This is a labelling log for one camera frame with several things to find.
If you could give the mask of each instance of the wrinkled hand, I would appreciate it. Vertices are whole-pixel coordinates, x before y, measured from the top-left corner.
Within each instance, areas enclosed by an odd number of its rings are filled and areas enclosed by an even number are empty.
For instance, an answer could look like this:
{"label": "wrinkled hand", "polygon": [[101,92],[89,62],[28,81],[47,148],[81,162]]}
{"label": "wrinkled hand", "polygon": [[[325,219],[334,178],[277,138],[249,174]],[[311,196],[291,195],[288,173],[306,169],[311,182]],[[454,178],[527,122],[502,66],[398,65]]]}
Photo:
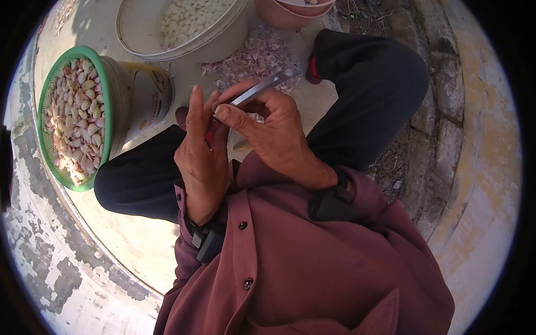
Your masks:
{"label": "wrinkled hand", "polygon": [[[256,84],[247,79],[225,90],[218,98],[224,103]],[[320,161],[303,133],[300,112],[294,99],[275,88],[267,88],[242,109],[219,105],[216,117],[244,135],[266,165],[311,190],[325,189],[337,184],[337,174]],[[264,124],[253,121],[247,113],[258,113]]]}
{"label": "wrinkled hand", "polygon": [[218,210],[227,191],[227,136],[229,127],[215,131],[210,151],[205,134],[212,119],[212,104],[220,94],[214,91],[203,105],[203,90],[195,85],[186,116],[186,137],[175,151],[186,191],[186,211],[197,225],[207,223]]}

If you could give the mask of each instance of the knife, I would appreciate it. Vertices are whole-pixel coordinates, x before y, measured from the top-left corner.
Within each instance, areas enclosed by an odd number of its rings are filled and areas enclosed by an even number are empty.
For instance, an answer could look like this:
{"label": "knife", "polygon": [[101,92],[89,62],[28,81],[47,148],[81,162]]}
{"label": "knife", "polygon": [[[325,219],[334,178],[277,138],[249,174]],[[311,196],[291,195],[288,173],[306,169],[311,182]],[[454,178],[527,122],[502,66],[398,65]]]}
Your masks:
{"label": "knife", "polygon": [[[241,108],[253,100],[266,88],[276,87],[277,85],[294,78],[300,75],[302,72],[297,65],[292,65],[288,68],[285,68],[274,75],[269,76],[268,78],[259,81],[249,89],[242,92],[236,98],[226,102],[228,105]],[[212,120],[210,121],[209,128],[205,134],[205,142],[209,146],[210,151],[212,151],[212,141],[214,140],[214,131],[222,125],[221,121],[216,118],[216,114],[212,114]]]}

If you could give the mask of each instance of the concrete ground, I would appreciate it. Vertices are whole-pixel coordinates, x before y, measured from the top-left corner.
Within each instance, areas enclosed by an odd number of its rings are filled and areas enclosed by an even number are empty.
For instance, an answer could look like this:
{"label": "concrete ground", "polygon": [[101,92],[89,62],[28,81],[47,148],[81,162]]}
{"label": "concrete ground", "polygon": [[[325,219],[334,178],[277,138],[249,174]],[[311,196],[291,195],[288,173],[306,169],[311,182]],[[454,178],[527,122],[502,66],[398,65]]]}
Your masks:
{"label": "concrete ground", "polygon": [[[99,55],[109,56],[117,61],[144,62],[143,59],[132,56],[119,44],[115,33],[117,8],[121,0],[110,1],[80,1],[71,17],[64,23],[56,35],[55,16],[56,6],[45,22],[38,39],[38,52],[35,57],[34,81],[35,96],[39,96],[44,80],[59,56],[73,46],[86,45],[93,48]],[[252,2],[247,8],[249,26],[254,27],[250,34],[255,34],[262,22],[256,18]],[[317,33],[323,28],[332,28],[328,17],[316,19],[306,31],[281,31],[292,54],[301,62],[307,64],[307,56],[312,49],[312,42]],[[174,76],[177,107],[187,104],[191,86],[200,84],[209,95],[216,86],[213,84],[215,75],[202,76],[199,64],[185,63],[179,60],[154,63],[168,70]],[[336,101],[337,94],[331,82],[323,81],[320,85],[310,85],[306,80],[300,80],[298,86],[291,92],[302,114],[303,128],[308,133],[318,120]],[[169,113],[166,119],[155,128],[147,131],[138,138],[124,145],[123,151],[143,143],[158,132],[176,123],[174,113]],[[242,160],[249,152],[234,151],[233,146],[242,141],[236,132],[229,136],[229,158]],[[79,212],[79,220],[87,223],[89,228],[100,239],[109,251],[132,273],[160,293],[171,288],[175,278],[176,261],[173,247],[178,237],[178,227],[163,220],[130,217],[103,209],[96,201],[93,190],[78,193],[66,190],[72,204]]]}

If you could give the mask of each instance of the leg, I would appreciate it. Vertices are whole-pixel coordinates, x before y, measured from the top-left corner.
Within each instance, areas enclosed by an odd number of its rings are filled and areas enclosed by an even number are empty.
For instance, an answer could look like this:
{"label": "leg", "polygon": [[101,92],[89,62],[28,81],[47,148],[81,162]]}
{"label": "leg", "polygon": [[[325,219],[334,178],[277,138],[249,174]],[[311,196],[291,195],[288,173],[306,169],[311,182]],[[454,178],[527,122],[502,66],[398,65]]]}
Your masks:
{"label": "leg", "polygon": [[428,68],[409,47],[375,36],[325,29],[315,50],[316,72],[339,100],[307,142],[326,163],[364,172],[421,105]]}
{"label": "leg", "polygon": [[177,223],[173,183],[181,177],[173,155],[186,133],[177,125],[100,167],[95,196],[109,211]]}

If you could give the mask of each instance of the green plastic colander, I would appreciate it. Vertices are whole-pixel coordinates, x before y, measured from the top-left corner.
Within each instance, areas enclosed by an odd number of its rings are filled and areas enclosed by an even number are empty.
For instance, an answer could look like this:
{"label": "green plastic colander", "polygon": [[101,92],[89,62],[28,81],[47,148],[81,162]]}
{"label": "green plastic colander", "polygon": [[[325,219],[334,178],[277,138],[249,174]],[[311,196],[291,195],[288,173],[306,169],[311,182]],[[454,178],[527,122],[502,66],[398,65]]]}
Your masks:
{"label": "green plastic colander", "polygon": [[104,66],[102,65],[100,56],[90,47],[87,46],[78,46],[73,47],[66,52],[54,63],[52,69],[48,73],[47,80],[44,82],[43,90],[41,91],[41,99],[39,100],[38,105],[38,122],[37,122],[37,134],[39,137],[39,144],[41,145],[41,151],[43,152],[44,161],[47,163],[48,168],[58,179],[58,181],[65,187],[76,192],[85,192],[93,188],[93,180],[95,178],[95,173],[93,173],[88,178],[82,181],[80,186],[76,186],[71,180],[70,174],[67,169],[58,170],[54,165],[54,160],[56,155],[54,154],[54,140],[50,136],[43,125],[42,113],[46,109],[44,105],[44,97],[47,91],[52,88],[52,85],[55,84],[57,79],[62,74],[62,68],[66,65],[71,66],[73,59],[80,59],[80,57],[88,58],[99,74],[100,84],[102,95],[104,96],[104,104],[106,106],[106,118],[105,118],[105,138],[104,138],[104,149],[102,151],[102,158],[100,161],[100,166],[108,161],[110,156],[110,146],[111,146],[111,134],[112,134],[112,117],[113,105],[111,104],[110,98],[110,84],[108,79],[108,74],[105,71]]}

